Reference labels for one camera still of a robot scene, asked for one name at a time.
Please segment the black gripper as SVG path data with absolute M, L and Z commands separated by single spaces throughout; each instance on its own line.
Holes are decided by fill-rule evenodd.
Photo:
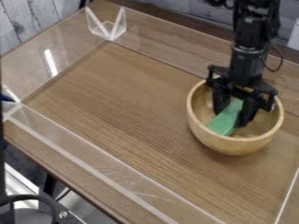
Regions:
M 218 115 L 237 97 L 244 101 L 237 126 L 245 127 L 261 109 L 272 111 L 278 90 L 265 81 L 265 50 L 233 48 L 229 67 L 209 65 L 207 85 L 213 88 L 213 109 Z

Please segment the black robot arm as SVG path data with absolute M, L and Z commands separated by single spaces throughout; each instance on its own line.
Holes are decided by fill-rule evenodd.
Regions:
M 265 81 L 268 55 L 281 28 L 281 0 L 207 0 L 214 7 L 233 10 L 236 38 L 228 67 L 209 66 L 207 85 L 213 89 L 213 109 L 225 111 L 234 98 L 241 99 L 236 127 L 253 122 L 258 111 L 272 111 L 278 90 Z

